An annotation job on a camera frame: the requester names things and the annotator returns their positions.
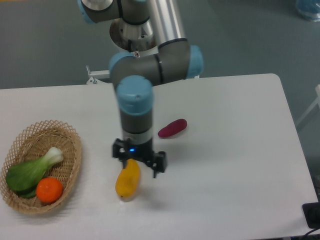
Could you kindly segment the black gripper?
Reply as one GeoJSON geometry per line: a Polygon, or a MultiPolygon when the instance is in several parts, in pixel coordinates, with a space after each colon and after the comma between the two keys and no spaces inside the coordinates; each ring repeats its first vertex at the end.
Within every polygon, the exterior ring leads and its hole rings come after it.
{"type": "Polygon", "coordinates": [[[144,163],[152,169],[153,178],[159,173],[165,173],[167,168],[167,154],[164,151],[154,152],[152,138],[142,144],[117,138],[112,145],[112,157],[122,163],[123,169],[127,167],[129,159],[144,163]]]}

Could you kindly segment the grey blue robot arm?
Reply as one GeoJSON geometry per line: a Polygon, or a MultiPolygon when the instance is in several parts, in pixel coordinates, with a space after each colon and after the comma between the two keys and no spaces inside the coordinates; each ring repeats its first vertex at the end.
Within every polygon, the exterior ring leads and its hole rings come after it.
{"type": "Polygon", "coordinates": [[[201,49],[186,37],[175,0],[80,0],[89,23],[118,25],[121,51],[109,61],[109,77],[118,103],[122,139],[112,156],[123,166],[135,159],[163,173],[167,156],[153,149],[153,87],[199,76],[201,49]]]}

